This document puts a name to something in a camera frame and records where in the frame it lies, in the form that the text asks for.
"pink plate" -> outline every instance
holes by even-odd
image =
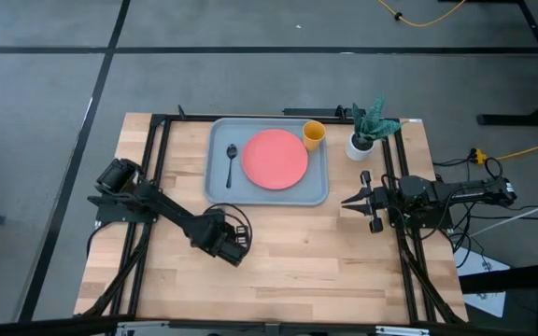
[[[308,154],[296,135],[284,130],[266,130],[248,140],[241,162],[244,174],[254,184],[285,189],[303,178]]]

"artificial plant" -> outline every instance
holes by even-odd
[[[352,105],[352,117],[354,118],[352,144],[355,148],[369,150],[375,140],[385,139],[402,127],[402,124],[396,120],[381,118],[383,103],[383,97],[377,98],[368,112],[359,110],[356,104]]]

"plastic tray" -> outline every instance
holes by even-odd
[[[300,139],[303,126],[309,119],[223,118],[215,121],[209,135],[206,155],[205,196],[212,203],[317,205],[327,199],[329,177],[327,147],[323,140],[319,148],[308,153],[308,168],[294,186],[283,190],[269,190],[252,183],[241,164],[244,146],[254,134],[269,129],[286,130]],[[232,163],[232,187],[225,188],[230,159],[226,149],[230,144],[238,148]]]

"wooden table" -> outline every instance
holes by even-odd
[[[116,157],[141,161],[150,116],[126,115]],[[161,186],[166,195],[194,214],[209,206],[203,194],[203,170],[211,124],[171,124]],[[138,318],[408,323],[400,255],[387,213],[381,214],[384,230],[371,234],[367,217],[340,206],[358,192],[361,170],[369,169],[376,177],[373,188],[381,185],[379,177],[386,173],[382,143],[375,144],[368,161],[354,162],[345,153],[350,126],[326,126],[328,199],[313,207],[242,206],[254,228],[254,241],[239,267],[191,248],[182,229],[160,217],[150,238]],[[403,141],[410,174],[434,179],[422,122],[406,123]],[[396,175],[400,175],[393,136],[389,142]],[[124,223],[109,225],[94,238],[76,313],[90,308],[115,276],[126,227]],[[454,312],[466,319],[449,242],[437,232],[424,241],[424,250],[433,284]],[[419,317],[424,319],[420,286],[416,279],[414,283]],[[132,280],[126,284],[122,313],[128,306]]]

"spoon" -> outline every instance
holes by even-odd
[[[225,188],[229,189],[232,187],[232,160],[238,155],[238,149],[234,144],[228,146],[227,154],[228,158],[230,158],[230,172],[228,173],[228,182],[225,184]]]

